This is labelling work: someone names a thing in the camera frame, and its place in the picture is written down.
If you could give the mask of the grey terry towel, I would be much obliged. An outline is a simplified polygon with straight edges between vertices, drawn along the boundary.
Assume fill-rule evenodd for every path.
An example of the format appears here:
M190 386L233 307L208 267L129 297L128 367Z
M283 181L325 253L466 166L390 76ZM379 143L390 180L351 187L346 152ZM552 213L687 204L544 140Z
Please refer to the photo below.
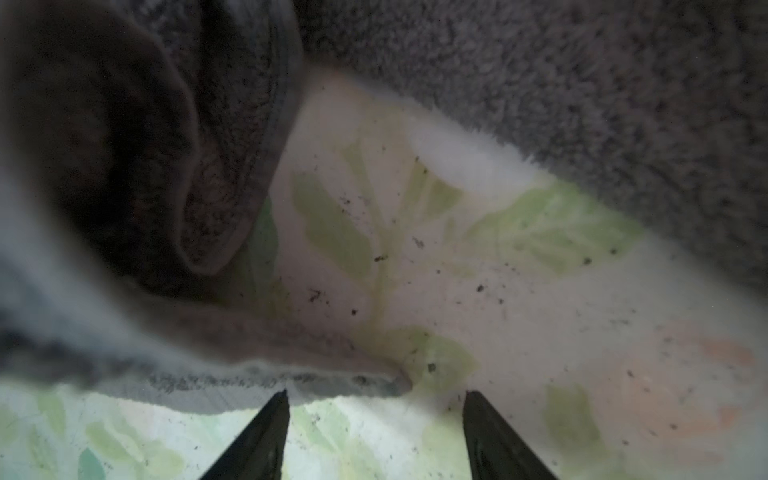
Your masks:
M216 387L409 391L342 337L190 296L254 226L308 55L766 290L763 1L5 1L3 373L193 413Z

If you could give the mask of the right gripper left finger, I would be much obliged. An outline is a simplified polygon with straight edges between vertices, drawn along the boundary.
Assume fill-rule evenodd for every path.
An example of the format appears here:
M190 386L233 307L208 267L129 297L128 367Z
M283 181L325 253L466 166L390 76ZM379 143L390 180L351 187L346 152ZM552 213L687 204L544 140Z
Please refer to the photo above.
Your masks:
M200 480L280 480L290 422L288 393L275 393Z

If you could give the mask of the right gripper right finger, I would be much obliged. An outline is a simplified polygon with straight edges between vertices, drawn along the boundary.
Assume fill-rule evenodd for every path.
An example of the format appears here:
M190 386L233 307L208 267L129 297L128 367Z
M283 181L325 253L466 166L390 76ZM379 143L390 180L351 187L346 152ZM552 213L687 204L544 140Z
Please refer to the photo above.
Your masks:
M481 392L466 392L462 425L473 480L556 480Z

